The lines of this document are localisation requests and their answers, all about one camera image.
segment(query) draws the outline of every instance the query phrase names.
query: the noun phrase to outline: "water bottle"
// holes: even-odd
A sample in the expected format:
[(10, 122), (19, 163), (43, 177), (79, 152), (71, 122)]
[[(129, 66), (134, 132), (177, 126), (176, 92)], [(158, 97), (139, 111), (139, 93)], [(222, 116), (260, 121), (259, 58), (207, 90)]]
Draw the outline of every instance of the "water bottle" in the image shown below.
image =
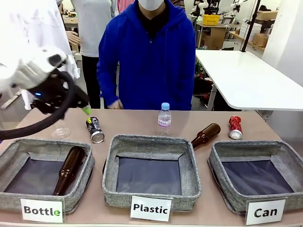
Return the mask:
[(162, 103), (161, 110), (158, 115), (158, 125), (159, 125), (159, 136), (169, 135), (169, 126), (171, 123), (171, 112), (169, 110), (169, 103)]

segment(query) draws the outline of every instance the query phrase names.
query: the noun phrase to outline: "crushed can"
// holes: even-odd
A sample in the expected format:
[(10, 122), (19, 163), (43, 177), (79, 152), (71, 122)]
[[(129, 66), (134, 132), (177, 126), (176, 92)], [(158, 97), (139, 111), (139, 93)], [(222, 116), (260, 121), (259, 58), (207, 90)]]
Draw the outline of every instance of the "crushed can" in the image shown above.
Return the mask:
[(104, 141), (104, 133), (100, 129), (99, 120), (97, 117), (89, 117), (86, 120), (86, 126), (90, 132), (90, 138), (94, 143), (101, 143)]
[(233, 140), (241, 140), (243, 137), (243, 131), (241, 127), (241, 118), (239, 116), (232, 116), (229, 119), (230, 131), (229, 137)]

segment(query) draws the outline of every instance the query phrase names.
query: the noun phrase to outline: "bottle label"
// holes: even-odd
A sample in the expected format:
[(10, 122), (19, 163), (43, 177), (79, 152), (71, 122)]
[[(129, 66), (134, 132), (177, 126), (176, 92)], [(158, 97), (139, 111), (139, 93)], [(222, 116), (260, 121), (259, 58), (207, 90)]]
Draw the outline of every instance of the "bottle label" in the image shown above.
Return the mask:
[(158, 119), (158, 124), (159, 124), (161, 127), (166, 128), (166, 127), (170, 126), (170, 123), (171, 123), (171, 120), (169, 120), (168, 122), (165, 122), (165, 121), (163, 121), (163, 120)]

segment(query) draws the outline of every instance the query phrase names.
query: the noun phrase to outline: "basket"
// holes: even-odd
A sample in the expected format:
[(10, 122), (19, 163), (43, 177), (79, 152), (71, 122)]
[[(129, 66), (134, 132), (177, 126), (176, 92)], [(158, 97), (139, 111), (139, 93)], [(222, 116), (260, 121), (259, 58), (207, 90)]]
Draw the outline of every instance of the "basket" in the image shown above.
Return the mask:
[(247, 201), (280, 198), (285, 210), (303, 208), (303, 159), (283, 141), (215, 142), (209, 164), (234, 212), (245, 212)]
[(208, 15), (208, 14), (204, 14), (203, 15), (203, 21), (202, 24), (203, 25), (217, 25), (218, 21), (220, 19), (220, 15)]
[[(53, 196), (59, 171), (72, 147), (86, 153), (76, 179), (64, 196)], [(65, 212), (73, 212), (89, 183), (95, 159), (90, 144), (68, 140), (18, 139), (0, 155), (0, 210), (21, 212), (20, 198), (64, 199)]]
[(108, 206), (130, 208), (132, 196), (172, 198), (172, 211), (191, 211), (202, 190), (189, 141), (137, 135), (113, 137), (102, 187)]

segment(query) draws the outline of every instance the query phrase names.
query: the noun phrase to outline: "black can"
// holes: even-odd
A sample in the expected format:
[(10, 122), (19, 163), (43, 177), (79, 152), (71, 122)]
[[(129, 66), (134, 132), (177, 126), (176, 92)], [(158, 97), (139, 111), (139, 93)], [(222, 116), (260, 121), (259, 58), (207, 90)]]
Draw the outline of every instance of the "black can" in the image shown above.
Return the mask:
[(99, 120), (97, 117), (90, 117), (86, 120), (86, 126), (90, 132), (90, 138), (94, 143), (101, 143), (104, 141), (104, 133), (100, 129)]

